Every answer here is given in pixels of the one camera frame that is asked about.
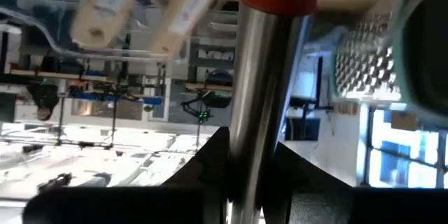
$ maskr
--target perforated metal surface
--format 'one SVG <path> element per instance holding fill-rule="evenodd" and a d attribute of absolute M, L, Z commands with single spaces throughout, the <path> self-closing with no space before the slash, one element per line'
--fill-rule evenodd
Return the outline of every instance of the perforated metal surface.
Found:
<path fill-rule="evenodd" d="M 342 98 L 400 99 L 392 47 L 384 45 L 391 12 L 367 16 L 344 37 L 335 59 L 335 84 Z"/>

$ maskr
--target wooden shelf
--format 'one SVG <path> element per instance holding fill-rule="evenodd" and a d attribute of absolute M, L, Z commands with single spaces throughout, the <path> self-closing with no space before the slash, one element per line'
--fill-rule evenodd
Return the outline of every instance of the wooden shelf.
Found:
<path fill-rule="evenodd" d="M 12 69 L 10 71 L 10 74 L 15 74 L 19 76 L 35 76 L 36 73 L 34 71 L 28 71 L 28 70 L 17 70 Z M 107 77 L 104 76 L 81 76 L 79 78 L 79 75 L 76 74 L 68 74 L 68 73 L 50 73 L 50 72 L 38 72 L 37 76 L 39 77 L 46 77 L 46 78 L 63 78 L 63 79 L 69 79 L 69 80 L 79 80 L 82 81 L 100 81 L 100 82 L 106 82 L 106 83 L 114 83 L 112 80 L 108 80 Z"/>
<path fill-rule="evenodd" d="M 233 87 L 223 85 L 207 85 L 204 87 L 203 83 L 186 83 L 185 87 L 189 90 L 233 91 Z"/>

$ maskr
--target pipe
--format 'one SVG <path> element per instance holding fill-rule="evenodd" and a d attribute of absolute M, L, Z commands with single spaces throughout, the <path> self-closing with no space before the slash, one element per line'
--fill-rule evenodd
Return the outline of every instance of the pipe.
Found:
<path fill-rule="evenodd" d="M 241 0 L 230 121 L 232 224 L 259 221 L 263 172 L 275 152 L 315 7 L 316 0 Z"/>

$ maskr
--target white wall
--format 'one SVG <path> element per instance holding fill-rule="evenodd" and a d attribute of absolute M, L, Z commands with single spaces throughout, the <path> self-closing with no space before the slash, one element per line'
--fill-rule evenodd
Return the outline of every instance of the white wall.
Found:
<path fill-rule="evenodd" d="M 315 141 L 287 141 L 287 147 L 325 172 L 350 186 L 359 185 L 357 179 L 359 115 L 340 115 L 315 112 L 321 119 L 319 136 Z"/>
<path fill-rule="evenodd" d="M 0 207 L 0 223 L 20 224 L 22 223 L 23 207 Z"/>

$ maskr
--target window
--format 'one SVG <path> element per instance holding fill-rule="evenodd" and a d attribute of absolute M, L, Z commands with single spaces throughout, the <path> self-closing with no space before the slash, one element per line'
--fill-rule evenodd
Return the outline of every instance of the window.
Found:
<path fill-rule="evenodd" d="M 371 108 L 365 182 L 380 188 L 443 188 L 447 135 L 432 125 L 418 130 L 394 129 L 391 112 Z"/>

